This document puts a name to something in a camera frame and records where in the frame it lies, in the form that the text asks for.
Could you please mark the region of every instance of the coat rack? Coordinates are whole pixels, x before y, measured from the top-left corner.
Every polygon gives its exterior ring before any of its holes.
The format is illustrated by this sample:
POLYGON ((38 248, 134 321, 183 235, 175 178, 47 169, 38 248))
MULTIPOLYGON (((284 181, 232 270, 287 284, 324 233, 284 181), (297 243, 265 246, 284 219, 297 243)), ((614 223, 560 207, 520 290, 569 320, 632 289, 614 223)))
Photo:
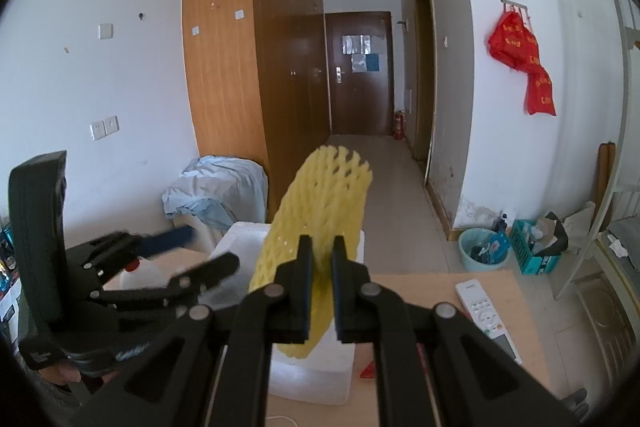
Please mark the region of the coat rack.
POLYGON ((513 11, 517 11, 520 13, 522 20, 524 20, 525 15, 527 16, 527 22, 529 23, 529 30, 533 32, 533 26, 531 25, 531 17, 529 17, 529 8, 526 5, 520 4, 519 2, 509 1, 509 0, 500 0, 502 3, 502 7, 504 11, 507 11, 507 6, 513 8, 513 11))

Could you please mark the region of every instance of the doorway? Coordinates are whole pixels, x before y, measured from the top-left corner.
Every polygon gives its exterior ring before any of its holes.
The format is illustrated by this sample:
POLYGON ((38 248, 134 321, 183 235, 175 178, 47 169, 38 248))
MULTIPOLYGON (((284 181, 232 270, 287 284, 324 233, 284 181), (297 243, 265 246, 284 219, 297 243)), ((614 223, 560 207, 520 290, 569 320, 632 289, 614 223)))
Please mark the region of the doorway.
POLYGON ((390 135, 394 118, 391 13, 328 13, 332 134, 390 135))
POLYGON ((426 183, 431 162, 436 111, 436 51, 432 0, 415 0, 417 57, 415 159, 426 183))

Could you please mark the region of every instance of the red bag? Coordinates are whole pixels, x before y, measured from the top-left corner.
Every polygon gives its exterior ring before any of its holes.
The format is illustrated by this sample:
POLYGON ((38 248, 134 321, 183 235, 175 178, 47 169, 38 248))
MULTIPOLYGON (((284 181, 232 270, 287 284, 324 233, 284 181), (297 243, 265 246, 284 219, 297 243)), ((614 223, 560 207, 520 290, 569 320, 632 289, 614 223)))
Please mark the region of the red bag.
POLYGON ((551 79, 540 65, 536 36, 516 11, 506 11, 489 37, 489 54, 508 67, 529 74, 525 106, 529 114, 556 115, 551 79))
POLYGON ((556 115, 551 79, 542 66, 538 73, 529 73, 525 106, 529 114, 546 112, 552 116, 556 115))

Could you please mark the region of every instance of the metal screw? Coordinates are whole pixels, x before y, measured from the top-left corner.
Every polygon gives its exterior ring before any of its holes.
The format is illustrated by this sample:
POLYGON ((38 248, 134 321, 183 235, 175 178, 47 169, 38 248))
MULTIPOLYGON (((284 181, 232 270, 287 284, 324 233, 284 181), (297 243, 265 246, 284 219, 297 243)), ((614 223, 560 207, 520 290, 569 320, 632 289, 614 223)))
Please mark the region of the metal screw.
POLYGON ((282 284, 270 284, 264 289, 264 294, 271 298, 280 297, 284 293, 282 284))
POLYGON ((360 287, 360 291, 364 296, 375 297, 376 295, 379 295, 381 289, 379 284, 366 282, 360 287))
POLYGON ((209 317, 209 308, 204 304, 197 304, 189 310, 189 316, 194 321, 202 321, 209 317))
POLYGON ((456 314, 456 307, 448 302, 441 302, 436 306, 436 315, 443 319, 450 319, 456 314))

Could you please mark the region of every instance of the yellow foam net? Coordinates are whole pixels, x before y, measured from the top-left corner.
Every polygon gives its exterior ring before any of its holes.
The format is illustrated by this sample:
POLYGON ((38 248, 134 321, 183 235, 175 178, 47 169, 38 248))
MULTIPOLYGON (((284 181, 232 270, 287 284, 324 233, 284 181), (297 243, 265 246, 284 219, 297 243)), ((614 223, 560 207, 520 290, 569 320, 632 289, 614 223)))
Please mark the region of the yellow foam net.
POLYGON ((304 359, 334 318, 331 252, 336 235, 344 237, 347 257, 356 258, 367 189, 369 164, 345 147, 322 146, 306 159, 289 185, 262 245, 249 291, 276 275, 278 264, 295 259, 300 235, 313 241, 311 327, 305 344, 278 346, 288 357, 304 359))

